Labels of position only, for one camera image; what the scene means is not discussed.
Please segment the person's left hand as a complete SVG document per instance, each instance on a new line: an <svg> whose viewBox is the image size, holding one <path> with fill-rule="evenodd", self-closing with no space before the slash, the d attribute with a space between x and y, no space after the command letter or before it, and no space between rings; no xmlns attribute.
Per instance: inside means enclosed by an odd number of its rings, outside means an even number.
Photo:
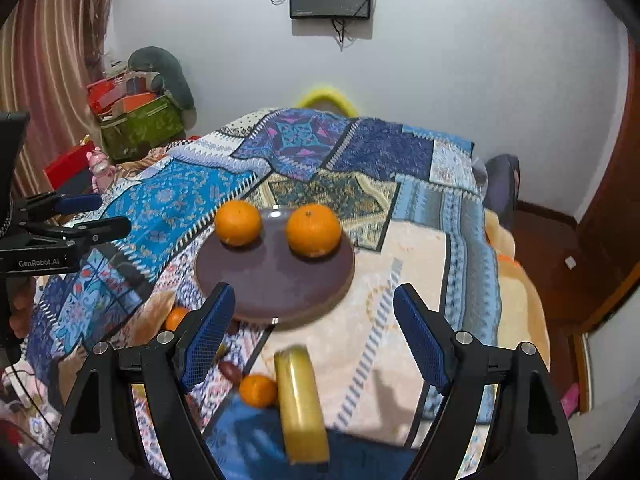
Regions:
<svg viewBox="0 0 640 480"><path fill-rule="evenodd" d="M30 276L12 297L12 315L9 323L18 339L24 339L29 333L35 291L36 281Z"/></svg>

